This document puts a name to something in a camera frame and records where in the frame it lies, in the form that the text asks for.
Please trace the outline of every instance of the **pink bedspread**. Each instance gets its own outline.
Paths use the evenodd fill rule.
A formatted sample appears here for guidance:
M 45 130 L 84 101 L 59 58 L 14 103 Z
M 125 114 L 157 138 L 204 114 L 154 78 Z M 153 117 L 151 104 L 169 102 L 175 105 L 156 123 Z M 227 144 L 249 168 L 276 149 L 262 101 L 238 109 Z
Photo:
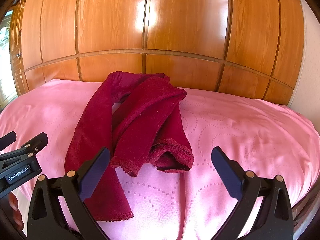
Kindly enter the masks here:
M 64 175 L 64 159 L 78 120 L 100 83 L 52 80 L 10 103 L 0 115 L 0 136 L 14 130 L 14 150 L 44 131 L 49 143 L 38 155 L 49 178 Z M 285 106 L 209 91 L 186 89 L 180 103 L 183 127 L 195 156 L 184 174 L 142 166 L 136 178 L 117 169 L 134 218 L 99 222 L 111 239 L 211 239 L 236 200 L 214 170 L 211 150 L 220 146 L 230 159 L 258 176 L 281 174 L 292 206 L 319 175 L 320 139 L 312 123 Z M 21 190 L 30 198 L 36 179 Z M 75 228 L 63 199 L 68 223 Z M 260 202 L 242 234 L 254 222 Z

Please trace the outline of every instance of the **finger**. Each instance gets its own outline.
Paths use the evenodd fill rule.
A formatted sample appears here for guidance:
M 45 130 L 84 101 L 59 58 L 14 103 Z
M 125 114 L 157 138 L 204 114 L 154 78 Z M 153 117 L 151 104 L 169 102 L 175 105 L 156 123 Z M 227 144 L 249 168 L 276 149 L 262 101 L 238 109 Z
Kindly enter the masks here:
M 12 193 L 12 192 L 10 192 L 9 194 L 8 194 L 8 199 L 9 199 L 9 205 L 10 205 L 10 207 L 13 209 L 13 210 L 15 210 L 15 211 L 18 211 L 19 209 L 18 209 L 18 199 L 16 198 L 16 196 Z
M 13 211 L 13 220 L 14 222 L 16 222 L 16 227 L 19 228 L 19 230 L 22 230 L 24 228 L 20 211 Z

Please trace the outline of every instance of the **wood grain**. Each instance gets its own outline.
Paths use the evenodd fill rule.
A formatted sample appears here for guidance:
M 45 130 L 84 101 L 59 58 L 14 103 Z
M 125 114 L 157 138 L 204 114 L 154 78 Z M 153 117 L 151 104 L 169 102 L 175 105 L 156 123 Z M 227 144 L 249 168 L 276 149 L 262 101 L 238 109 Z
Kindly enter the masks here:
M 30 91 L 45 84 L 42 67 L 26 71 L 25 75 Z
M 9 32 L 11 71 L 18 96 L 29 91 L 26 77 L 23 73 L 21 36 L 19 35 L 22 27 L 23 15 L 24 9 L 21 7 L 20 3 L 18 3 L 12 12 Z
M 214 91 L 220 63 L 179 56 L 147 54 L 146 73 L 165 73 L 176 87 Z
M 255 73 L 225 65 L 219 87 L 220 93 L 262 99 L 269 79 Z
M 148 49 L 223 58 L 229 0 L 151 0 Z
M 43 62 L 76 53 L 75 13 L 76 0 L 43 1 L 40 29 Z
M 42 63 L 40 48 L 40 16 L 42 2 L 43 0 L 27 0 L 24 6 L 21 46 L 25 69 Z
M 287 105 L 292 93 L 293 88 L 271 81 L 264 100 L 274 104 Z
M 278 36 L 278 0 L 233 0 L 228 61 L 270 75 Z
M 145 0 L 79 0 L 79 53 L 142 48 Z
M 102 54 L 79 58 L 82 80 L 103 82 L 114 71 L 141 73 L 142 54 Z
M 80 80 L 77 59 L 69 59 L 44 66 L 43 75 L 45 82 L 52 79 Z
M 281 33 L 273 77 L 295 87 L 302 61 L 304 23 L 300 0 L 280 0 Z

